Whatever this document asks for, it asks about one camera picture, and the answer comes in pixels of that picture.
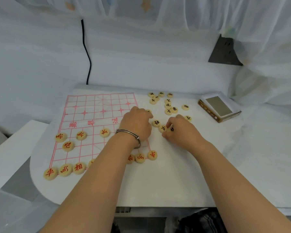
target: red grid line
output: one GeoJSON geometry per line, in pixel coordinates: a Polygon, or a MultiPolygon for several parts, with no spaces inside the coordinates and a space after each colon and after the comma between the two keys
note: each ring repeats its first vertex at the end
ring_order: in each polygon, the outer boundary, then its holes
{"type": "MultiPolygon", "coordinates": [[[[77,107],[82,107],[82,106],[84,106],[84,107],[87,107],[87,106],[91,106],[91,105],[86,105],[86,103],[87,103],[87,101],[94,101],[94,115],[95,115],[95,113],[99,113],[98,111],[95,111],[95,107],[96,107],[96,101],[102,101],[102,107],[103,107],[103,110],[104,110],[104,97],[105,96],[110,96],[110,106],[111,106],[111,110],[110,111],[112,111],[112,117],[110,117],[110,118],[105,118],[105,114],[103,114],[103,118],[99,118],[99,119],[94,119],[94,120],[100,120],[100,119],[105,119],[105,120],[110,120],[110,121],[112,121],[112,119],[114,119],[115,117],[114,117],[114,111],[115,110],[113,110],[113,104],[112,104],[112,95],[117,95],[118,96],[118,100],[119,100],[119,106],[120,106],[120,112],[121,112],[121,116],[119,116],[119,117],[123,117],[123,113],[122,113],[122,107],[121,107],[121,105],[128,105],[128,109],[130,109],[130,106],[129,106],[129,102],[128,102],[128,97],[127,97],[127,95],[133,95],[133,99],[134,99],[134,101],[135,101],[135,103],[136,103],[136,106],[138,106],[138,104],[137,104],[137,100],[136,100],[136,98],[135,98],[135,95],[134,95],[134,93],[112,93],[112,94],[96,94],[96,95],[77,95],[77,96],[70,96],[70,95],[68,95],[67,96],[67,99],[66,99],[66,106],[65,106],[65,108],[64,108],[64,112],[63,112],[63,116],[62,116],[62,119],[61,119],[61,123],[60,123],[60,126],[59,126],[59,129],[58,129],[58,133],[60,133],[60,131],[61,130],[68,130],[68,129],[70,129],[70,136],[68,137],[69,138],[69,141],[71,140],[71,138],[74,138],[74,137],[72,137],[72,129],[75,129],[75,128],[65,128],[65,129],[62,129],[62,125],[63,125],[63,123],[64,122],[74,122],[75,120],[73,120],[73,121],[64,121],[64,117],[65,117],[65,115],[66,115],[66,108],[71,108],[71,107],[74,107],[74,113],[73,113],[73,115],[74,115],[74,117],[75,117],[75,115],[76,114],[82,114],[82,113],[76,113],[76,109],[77,109],[77,107]],[[121,99],[120,99],[120,97],[119,97],[119,95],[125,95],[125,97],[126,97],[126,101],[127,101],[127,103],[121,103],[120,101],[121,101],[121,99]],[[79,97],[83,97],[83,96],[85,96],[85,101],[82,101],[82,102],[85,102],[85,105],[81,105],[81,106],[77,106],[77,105],[75,105],[75,106],[67,106],[67,104],[68,104],[68,102],[75,102],[76,104],[78,103],[78,102],[81,102],[81,101],[78,101],[78,99],[79,99],[79,97]],[[88,96],[93,96],[93,98],[94,98],[94,100],[88,100],[88,96]],[[69,98],[70,97],[76,97],[77,98],[77,100],[76,101],[69,101],[69,98]]],[[[86,110],[84,110],[84,112],[83,112],[84,114],[83,114],[83,120],[77,120],[77,121],[87,121],[86,119],[85,119],[85,114],[86,113],[88,113],[88,112],[86,112],[86,110]]],[[[55,152],[56,152],[56,150],[60,150],[60,149],[62,149],[62,148],[57,148],[57,142],[55,142],[55,146],[54,146],[54,149],[53,149],[53,154],[52,154],[52,158],[51,158],[51,162],[50,162],[50,167],[52,167],[52,164],[53,164],[53,162],[54,161],[63,161],[63,160],[65,160],[65,163],[67,163],[67,160],[68,159],[73,159],[73,158],[79,158],[79,161],[81,160],[81,158],[82,157],[87,157],[87,156],[91,156],[92,157],[92,159],[94,158],[94,155],[99,155],[99,154],[94,154],[94,146],[96,146],[96,145],[98,145],[98,144],[104,144],[104,146],[105,146],[105,144],[107,143],[106,142],[106,140],[105,140],[105,138],[104,138],[104,141],[103,142],[98,142],[98,143],[94,143],[94,133],[95,133],[95,128],[97,128],[97,127],[103,127],[103,128],[105,128],[106,126],[113,126],[113,132],[111,132],[110,133],[110,135],[112,135],[112,134],[114,134],[115,133],[115,124],[112,122],[112,124],[105,124],[105,125],[93,125],[93,141],[92,141],[92,154],[89,154],[89,155],[83,155],[83,156],[81,156],[81,149],[82,149],[82,146],[84,146],[83,144],[82,144],[82,141],[81,141],[81,145],[79,145],[79,146],[75,146],[75,147],[80,147],[80,152],[79,152],[79,156],[78,157],[68,157],[68,152],[67,152],[67,154],[66,154],[66,158],[64,158],[64,159],[54,159],[55,158],[55,152]]],[[[91,126],[86,126],[86,127],[78,127],[77,129],[82,129],[82,131],[84,131],[84,128],[90,128],[91,126]]],[[[149,150],[151,150],[150,149],[150,145],[149,145],[149,142],[148,142],[148,140],[146,141],[147,142],[147,144],[145,145],[145,146],[141,146],[141,148],[148,148],[149,150]]]]}

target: person's left hand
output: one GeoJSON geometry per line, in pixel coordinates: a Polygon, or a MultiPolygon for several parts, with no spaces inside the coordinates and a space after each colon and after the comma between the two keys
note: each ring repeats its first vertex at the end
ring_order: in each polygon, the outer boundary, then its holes
{"type": "Polygon", "coordinates": [[[152,113],[134,106],[124,115],[119,129],[131,131],[139,136],[140,141],[145,141],[151,135],[152,126],[149,123],[151,118],[152,113]]]}

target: person's left arm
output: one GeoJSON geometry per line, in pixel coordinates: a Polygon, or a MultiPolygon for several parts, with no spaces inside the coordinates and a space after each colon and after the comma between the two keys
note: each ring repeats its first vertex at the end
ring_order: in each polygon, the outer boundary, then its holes
{"type": "MultiPolygon", "coordinates": [[[[129,130],[146,140],[151,134],[151,113],[133,107],[121,121],[120,129],[129,130]]],[[[105,145],[40,233],[110,233],[128,156],[138,141],[119,132],[105,145]]]]}

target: cable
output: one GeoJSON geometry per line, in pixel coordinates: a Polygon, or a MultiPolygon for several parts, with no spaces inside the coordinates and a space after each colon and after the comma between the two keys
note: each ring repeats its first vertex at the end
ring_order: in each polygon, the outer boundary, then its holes
{"type": "Polygon", "coordinates": [[[86,80],[86,85],[88,85],[88,80],[89,80],[89,75],[91,73],[91,69],[92,69],[92,61],[91,61],[91,58],[89,57],[89,54],[87,52],[87,49],[86,49],[86,46],[85,46],[85,31],[84,31],[84,22],[83,22],[83,19],[81,20],[81,24],[82,24],[82,37],[83,37],[83,46],[84,46],[84,49],[86,51],[86,54],[87,54],[87,57],[88,57],[88,60],[89,60],[89,71],[88,71],[88,76],[87,76],[87,80],[86,80]]]}

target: hand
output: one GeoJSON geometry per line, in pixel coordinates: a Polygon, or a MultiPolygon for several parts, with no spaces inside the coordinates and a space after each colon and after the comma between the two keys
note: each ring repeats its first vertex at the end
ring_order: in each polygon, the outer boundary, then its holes
{"type": "Polygon", "coordinates": [[[124,115],[119,129],[131,131],[139,136],[140,141],[145,141],[151,135],[152,126],[149,123],[151,118],[152,113],[134,106],[124,115]]]}
{"type": "Polygon", "coordinates": [[[171,125],[174,131],[167,130],[163,132],[162,136],[191,154],[196,151],[196,148],[209,143],[201,136],[196,127],[180,114],[169,118],[166,127],[169,128],[171,125]]]}

